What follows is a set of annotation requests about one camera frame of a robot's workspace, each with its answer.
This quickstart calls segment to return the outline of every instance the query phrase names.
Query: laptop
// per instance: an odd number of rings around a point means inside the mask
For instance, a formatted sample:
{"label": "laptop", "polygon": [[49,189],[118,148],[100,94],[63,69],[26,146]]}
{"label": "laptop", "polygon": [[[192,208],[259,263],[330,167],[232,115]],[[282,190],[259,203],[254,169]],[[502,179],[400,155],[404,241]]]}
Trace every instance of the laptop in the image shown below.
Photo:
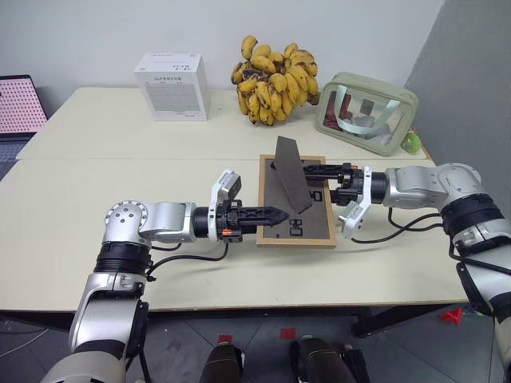
{"label": "laptop", "polygon": [[0,179],[46,122],[46,114],[30,76],[0,76]]}

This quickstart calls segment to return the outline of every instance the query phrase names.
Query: wooden frame border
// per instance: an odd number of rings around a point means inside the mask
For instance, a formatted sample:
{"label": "wooden frame border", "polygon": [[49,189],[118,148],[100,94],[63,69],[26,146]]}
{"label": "wooden frame border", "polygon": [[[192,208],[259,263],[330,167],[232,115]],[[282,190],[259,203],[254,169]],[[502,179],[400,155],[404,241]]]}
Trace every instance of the wooden frame border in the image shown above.
{"label": "wooden frame border", "polygon": [[[266,160],[275,159],[274,155],[261,154],[259,156],[259,194],[258,203],[259,206],[264,206],[264,183],[266,180]],[[300,156],[301,160],[318,160],[321,164],[325,164],[327,161],[322,156]],[[323,195],[324,203],[327,210],[327,222],[328,222],[328,239],[289,239],[289,238],[266,238],[263,237],[263,227],[257,227],[256,243],[257,247],[326,247],[334,248],[337,246],[337,235],[335,234],[334,217],[332,213],[331,199],[330,199],[330,188],[328,187],[328,180],[323,181]]]}

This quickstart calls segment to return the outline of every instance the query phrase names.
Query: white table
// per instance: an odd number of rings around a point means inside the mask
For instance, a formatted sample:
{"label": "white table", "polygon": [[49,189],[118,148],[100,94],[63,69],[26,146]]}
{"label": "white table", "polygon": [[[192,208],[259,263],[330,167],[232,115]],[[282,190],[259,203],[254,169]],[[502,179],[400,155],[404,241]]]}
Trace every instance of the white table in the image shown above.
{"label": "white table", "polygon": [[[236,92],[212,92],[205,122],[155,122],[141,91],[81,88],[19,153],[18,159],[153,158],[257,160],[275,153],[276,137],[296,139],[302,156],[329,160],[382,159],[315,130],[315,109],[298,107],[285,124],[253,125],[241,114]],[[400,147],[394,159],[423,159]]]}
{"label": "white table", "polygon": [[[375,171],[433,165],[428,160],[356,164],[370,164]],[[256,205],[257,160],[19,161],[0,183],[0,310],[76,310],[110,206],[123,199],[206,206],[212,183],[227,166],[242,176],[239,197],[244,206]],[[336,215],[339,209],[334,208]],[[406,223],[427,212],[396,211],[395,218]],[[386,209],[373,206],[359,238],[392,231]],[[255,236],[245,235],[220,263],[176,261],[162,266],[155,272],[157,281],[146,287],[144,300],[153,310],[464,302],[455,261],[447,255],[448,242],[441,229],[434,229],[377,245],[339,236],[335,249],[312,251],[257,248]],[[221,245],[200,240],[177,254],[221,251]],[[167,255],[152,254],[155,260]]]}

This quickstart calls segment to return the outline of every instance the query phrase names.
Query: person's leg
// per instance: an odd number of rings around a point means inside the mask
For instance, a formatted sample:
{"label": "person's leg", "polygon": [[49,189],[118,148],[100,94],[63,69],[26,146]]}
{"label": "person's leg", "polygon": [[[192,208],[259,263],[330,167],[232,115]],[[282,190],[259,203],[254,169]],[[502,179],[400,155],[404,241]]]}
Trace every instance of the person's leg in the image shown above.
{"label": "person's leg", "polygon": [[293,343],[291,367],[295,377],[309,383],[357,383],[339,353],[318,338]]}
{"label": "person's leg", "polygon": [[200,383],[240,383],[242,372],[241,351],[233,345],[221,344],[209,354]]}

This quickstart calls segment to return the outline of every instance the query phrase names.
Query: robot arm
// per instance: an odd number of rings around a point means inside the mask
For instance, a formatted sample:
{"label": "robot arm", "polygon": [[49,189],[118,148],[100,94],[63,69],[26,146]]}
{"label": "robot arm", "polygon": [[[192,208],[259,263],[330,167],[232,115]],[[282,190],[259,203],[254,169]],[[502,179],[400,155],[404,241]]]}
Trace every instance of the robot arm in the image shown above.
{"label": "robot arm", "polygon": [[313,165],[304,172],[310,179],[340,183],[331,191],[331,199],[346,206],[339,219],[348,239],[362,226],[368,201],[403,209],[438,209],[450,237],[450,256],[459,261],[458,275],[470,302],[493,317],[501,359],[511,381],[511,224],[481,186],[479,173],[464,164],[388,168],[384,173],[351,164]]}
{"label": "robot arm", "polygon": [[149,304],[141,301],[146,270],[153,264],[153,241],[190,243],[197,238],[237,243],[259,225],[287,219],[273,207],[243,207],[234,199],[240,177],[226,170],[212,187],[208,207],[194,203],[142,203],[125,200],[105,217],[105,236],[96,267],[69,332],[71,355],[59,361],[43,383],[125,381],[126,360],[141,357],[146,383],[149,373],[143,353]]}

